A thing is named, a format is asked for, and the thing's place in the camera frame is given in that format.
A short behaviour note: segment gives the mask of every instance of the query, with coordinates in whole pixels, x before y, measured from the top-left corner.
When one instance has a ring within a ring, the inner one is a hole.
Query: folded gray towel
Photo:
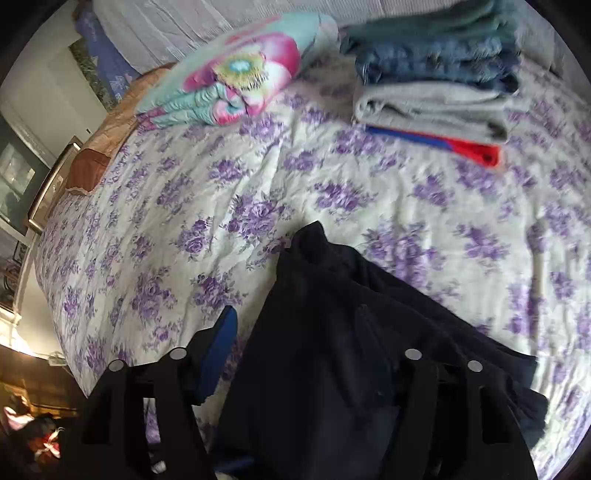
[[[360,123],[480,144],[507,141],[507,107],[523,109],[515,97],[454,82],[359,82],[353,97]]]

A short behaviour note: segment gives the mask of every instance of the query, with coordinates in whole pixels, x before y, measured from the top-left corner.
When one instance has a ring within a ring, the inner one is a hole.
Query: white bed sheet
[[[63,197],[35,261],[83,390],[110,360],[186,345],[231,304],[239,339],[195,410],[209,441],[278,252],[320,220],[330,241],[538,356],[533,387],[550,408],[532,456],[552,478],[591,421],[591,116],[540,67],[520,76],[530,111],[508,112],[496,171],[352,127],[347,59],[244,123],[132,134],[93,196]]]

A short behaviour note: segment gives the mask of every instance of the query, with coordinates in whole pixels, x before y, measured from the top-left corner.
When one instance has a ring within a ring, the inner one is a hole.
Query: stack of folded clothes
[[[347,28],[341,52],[356,56],[363,81],[357,120],[467,156],[466,143],[479,144],[472,157],[496,164],[508,138],[504,109],[519,88],[512,12],[507,0],[467,0]]]

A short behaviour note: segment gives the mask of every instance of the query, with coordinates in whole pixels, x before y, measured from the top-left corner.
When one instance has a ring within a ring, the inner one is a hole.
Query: black clothing
[[[479,361],[527,445],[543,435],[547,400],[529,389],[535,357],[487,338],[353,248],[329,243],[316,222],[280,255],[214,455],[250,456],[262,478],[377,478],[408,393],[402,360],[410,348],[451,370]],[[461,387],[440,388],[434,438],[459,455],[465,401]]]

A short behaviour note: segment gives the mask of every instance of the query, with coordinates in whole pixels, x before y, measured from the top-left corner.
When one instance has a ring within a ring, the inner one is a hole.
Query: pink flower print
[[[185,80],[183,90],[193,92],[222,83],[242,97],[248,115],[254,116],[289,83],[299,67],[300,52],[293,38],[268,33],[249,38],[205,64]],[[221,125],[242,116],[242,112],[228,109],[227,102],[220,102],[213,113]]]

